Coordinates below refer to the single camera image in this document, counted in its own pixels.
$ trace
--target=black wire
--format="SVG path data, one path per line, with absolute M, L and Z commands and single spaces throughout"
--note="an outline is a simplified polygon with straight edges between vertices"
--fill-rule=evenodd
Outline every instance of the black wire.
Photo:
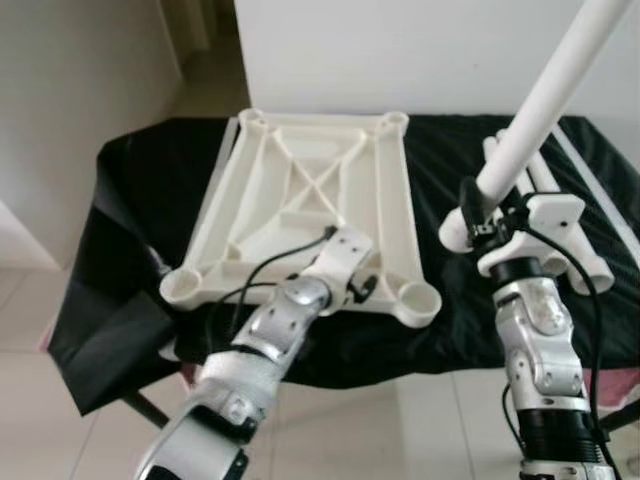
M 244 307 L 244 301 L 245 301 L 245 297 L 247 296 L 247 290 L 249 289 L 249 285 L 264 267 L 266 267 L 272 262 L 275 262 L 276 260 L 280 260 L 281 258 L 295 255 L 296 253 L 300 253 L 305 250 L 309 250 L 310 248 L 313 248 L 317 245 L 320 245 L 322 242 L 330 238 L 335 233 L 335 231 L 336 231 L 335 227 L 327 227 L 325 229 L 324 234 L 317 240 L 314 240 L 311 243 L 307 243 L 306 245 L 302 245 L 300 247 L 293 248 L 291 250 L 287 250 L 285 252 L 279 253 L 277 255 L 274 255 L 273 257 L 269 257 L 265 261 L 263 261 L 261 264 L 259 264 L 256 268 L 254 268 L 251 274 L 249 275 L 249 277 L 247 278 L 247 281 L 244 284 L 244 287 L 242 287 L 242 290 L 240 292 L 240 299 L 238 300 L 238 305 L 236 306 L 236 309 L 233 312 L 233 317 L 231 317 L 231 325 L 229 326 L 230 333 L 233 335 L 237 331 L 238 322 L 240 320 L 242 308 Z
M 532 237 L 537 238 L 543 243 L 546 243 L 551 248 L 557 250 L 562 255 L 564 255 L 567 260 L 573 265 L 573 267 L 578 271 L 585 285 L 587 286 L 587 290 L 589 290 L 589 296 L 593 302 L 593 310 L 595 314 L 595 326 L 592 331 L 592 366 L 591 366 L 591 389 L 589 390 L 589 406 L 591 408 L 591 419 L 594 426 L 598 429 L 598 445 L 600 446 L 600 450 L 602 451 L 602 455 L 604 459 L 609 464 L 609 466 L 613 469 L 615 473 L 616 479 L 621 480 L 620 472 L 616 467 L 615 462 L 613 461 L 613 457 L 611 456 L 611 452 L 609 452 L 609 448 L 607 447 L 606 442 L 604 441 L 600 432 L 602 429 L 600 427 L 600 419 L 598 418 L 598 382 L 600 377 L 600 364 L 602 363 L 602 335 L 603 335 L 603 315 L 602 315 L 602 305 L 600 305 L 600 299 L 598 297 L 598 292 L 596 291 L 596 287 L 593 285 L 591 278 L 587 274 L 586 270 L 582 267 L 580 262 L 569 253 L 569 251 L 564 248 L 562 245 L 554 242 L 550 238 L 533 230 L 528 225 L 520 225 L 517 227 L 518 230 L 522 230 L 523 232 L 528 233 Z
M 509 389 L 511 388 L 511 386 L 507 383 L 504 386 L 504 390 L 502 390 L 502 413 L 504 414 L 504 418 L 507 420 L 507 424 L 509 425 L 509 430 L 511 430 L 511 434 L 513 435 L 513 438 L 515 439 L 516 443 L 518 444 L 518 448 L 520 449 L 520 453 L 522 453 L 523 457 L 526 457 L 526 454 L 524 452 L 524 444 L 522 443 L 522 440 L 520 439 L 520 436 L 518 435 L 518 432 L 516 431 L 516 427 L 513 425 L 513 421 L 511 420 L 511 417 L 509 416 L 509 411 L 507 410 L 507 393 L 509 393 Z
M 273 283 L 273 282 L 258 282 L 258 283 L 250 284 L 248 288 L 253 288 L 253 287 L 273 287 L 275 285 L 277 285 L 277 283 Z M 229 298 L 233 297 L 237 293 L 240 293 L 242 291 L 242 289 L 245 288 L 245 287 L 246 287 L 246 285 L 242 286 L 240 288 L 236 288 L 235 290 L 232 290 L 229 293 L 226 293 L 225 295 L 220 297 L 216 301 L 216 303 L 213 304 L 213 308 L 211 309 L 211 312 L 209 313 L 209 316 L 205 320 L 205 324 L 204 324 L 205 338 L 207 340 L 207 347 L 209 348 L 209 354 L 211 354 L 211 353 L 213 353 L 215 351 L 215 348 L 213 346 L 213 343 L 214 343 L 214 340 L 213 340 L 213 322 L 214 322 L 214 320 L 216 318 L 216 314 L 218 313 L 218 310 L 220 310 L 220 307 L 222 306 L 222 304 L 226 300 L 228 300 Z

